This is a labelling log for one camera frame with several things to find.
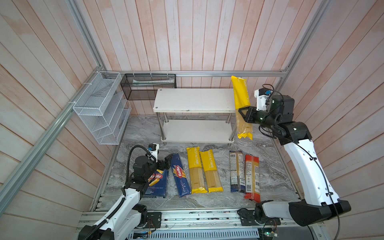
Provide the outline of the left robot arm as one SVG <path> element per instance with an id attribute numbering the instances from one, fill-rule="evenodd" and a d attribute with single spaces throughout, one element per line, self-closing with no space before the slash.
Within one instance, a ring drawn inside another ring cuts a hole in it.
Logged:
<path id="1" fill-rule="evenodd" d="M 81 229 L 79 240 L 126 240 L 135 228 L 155 228 L 147 207 L 139 202 L 150 186 L 150 177 L 155 176 L 157 170 L 169 170 L 171 167 L 173 154 L 163 160 L 158 155 L 159 144 L 131 148 L 122 194 L 100 220 Z"/>

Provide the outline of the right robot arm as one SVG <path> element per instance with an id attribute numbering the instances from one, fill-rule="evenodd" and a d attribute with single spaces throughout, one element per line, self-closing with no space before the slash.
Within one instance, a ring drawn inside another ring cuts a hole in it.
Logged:
<path id="1" fill-rule="evenodd" d="M 255 221 L 263 225 L 272 219 L 289 219 L 305 227 L 339 218 L 352 207 L 339 195 L 328 180 L 306 124 L 295 122 L 295 100 L 282 94 L 263 94 L 262 107 L 237 101 L 236 111 L 249 124 L 267 128 L 271 137 L 284 147 L 299 176 L 305 198 L 300 202 L 262 201 L 255 206 Z"/>

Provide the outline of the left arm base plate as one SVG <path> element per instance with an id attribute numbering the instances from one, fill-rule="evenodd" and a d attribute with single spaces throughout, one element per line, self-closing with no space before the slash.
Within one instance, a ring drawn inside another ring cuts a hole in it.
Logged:
<path id="1" fill-rule="evenodd" d="M 158 229 L 161 227 L 161 223 L 162 223 L 161 212 L 141 213 L 141 220 L 139 225 L 136 228 L 137 229 L 142 229 L 142 228 Z"/>

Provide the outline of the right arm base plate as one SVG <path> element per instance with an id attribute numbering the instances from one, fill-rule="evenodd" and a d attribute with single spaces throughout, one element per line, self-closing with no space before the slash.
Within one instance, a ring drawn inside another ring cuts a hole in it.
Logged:
<path id="1" fill-rule="evenodd" d="M 240 217 L 241 225 L 249 226 L 279 226 L 280 218 L 269 218 L 264 216 L 259 210 L 239 209 L 237 214 Z"/>

